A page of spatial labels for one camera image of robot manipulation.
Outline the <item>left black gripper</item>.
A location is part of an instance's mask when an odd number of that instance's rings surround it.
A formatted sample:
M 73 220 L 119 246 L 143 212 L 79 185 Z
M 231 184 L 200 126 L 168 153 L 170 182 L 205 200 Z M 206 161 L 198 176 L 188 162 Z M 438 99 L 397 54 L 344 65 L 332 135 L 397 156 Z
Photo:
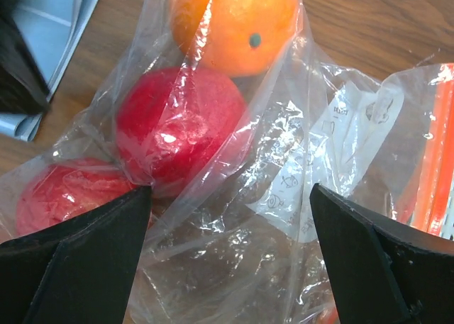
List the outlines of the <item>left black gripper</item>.
M 22 0 L 1 0 L 1 112 L 47 113 L 50 90 L 13 19 Z

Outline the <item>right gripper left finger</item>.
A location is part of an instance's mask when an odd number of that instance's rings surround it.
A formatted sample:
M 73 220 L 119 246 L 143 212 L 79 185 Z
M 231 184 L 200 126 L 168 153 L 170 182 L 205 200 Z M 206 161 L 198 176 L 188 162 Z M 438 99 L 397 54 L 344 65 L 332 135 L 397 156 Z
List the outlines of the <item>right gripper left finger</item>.
M 122 323 L 151 212 L 140 186 L 1 244 L 2 323 Z

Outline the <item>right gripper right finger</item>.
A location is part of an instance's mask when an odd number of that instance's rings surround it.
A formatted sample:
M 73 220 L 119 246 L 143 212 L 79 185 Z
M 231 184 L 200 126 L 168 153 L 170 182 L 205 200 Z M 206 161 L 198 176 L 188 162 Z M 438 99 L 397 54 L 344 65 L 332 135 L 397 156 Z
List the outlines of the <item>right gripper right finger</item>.
M 310 204 L 341 323 L 453 322 L 453 242 L 320 184 Z

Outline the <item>red fake apple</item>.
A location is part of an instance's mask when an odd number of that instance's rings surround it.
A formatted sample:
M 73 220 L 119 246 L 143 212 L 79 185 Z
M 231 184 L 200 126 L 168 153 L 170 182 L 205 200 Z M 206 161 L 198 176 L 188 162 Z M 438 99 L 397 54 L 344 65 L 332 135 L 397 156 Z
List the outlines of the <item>red fake apple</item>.
M 51 164 L 33 177 L 19 196 L 17 233 L 28 235 L 57 225 L 134 188 L 121 170 L 93 157 Z

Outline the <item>small red fake fruit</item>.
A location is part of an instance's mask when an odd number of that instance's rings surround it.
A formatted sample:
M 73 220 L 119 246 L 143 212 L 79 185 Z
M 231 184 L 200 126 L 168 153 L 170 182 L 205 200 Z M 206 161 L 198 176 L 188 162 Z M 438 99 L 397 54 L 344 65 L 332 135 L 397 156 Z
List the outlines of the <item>small red fake fruit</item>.
M 177 196 L 230 138 L 248 110 L 238 87 L 211 69 L 166 67 L 144 74 L 116 115 L 115 140 L 126 174 Z

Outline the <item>clear zip top bag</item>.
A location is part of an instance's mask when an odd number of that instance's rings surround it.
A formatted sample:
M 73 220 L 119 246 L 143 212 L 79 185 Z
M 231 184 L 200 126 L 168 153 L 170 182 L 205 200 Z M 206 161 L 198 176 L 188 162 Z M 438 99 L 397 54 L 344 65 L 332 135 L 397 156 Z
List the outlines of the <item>clear zip top bag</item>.
M 341 323 L 311 212 L 315 184 L 453 242 L 453 64 L 376 80 L 333 63 L 302 0 L 300 9 L 301 29 L 268 70 L 230 77 L 178 48 L 168 0 L 145 0 L 133 42 L 89 107 L 51 150 L 1 178 L 1 244 L 25 236 L 16 206 L 33 177 L 89 157 L 151 188 L 122 323 Z M 226 75 L 248 110 L 181 193 L 158 198 L 126 174 L 115 120 L 134 84 L 166 67 Z

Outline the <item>orange fake fruit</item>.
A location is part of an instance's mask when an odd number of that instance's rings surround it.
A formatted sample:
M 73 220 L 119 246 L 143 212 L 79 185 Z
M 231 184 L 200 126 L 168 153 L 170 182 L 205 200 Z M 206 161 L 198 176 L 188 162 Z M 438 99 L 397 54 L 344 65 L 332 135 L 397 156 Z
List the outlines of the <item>orange fake fruit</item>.
M 178 48 L 230 77 L 269 69 L 301 29 L 300 0 L 168 0 Z

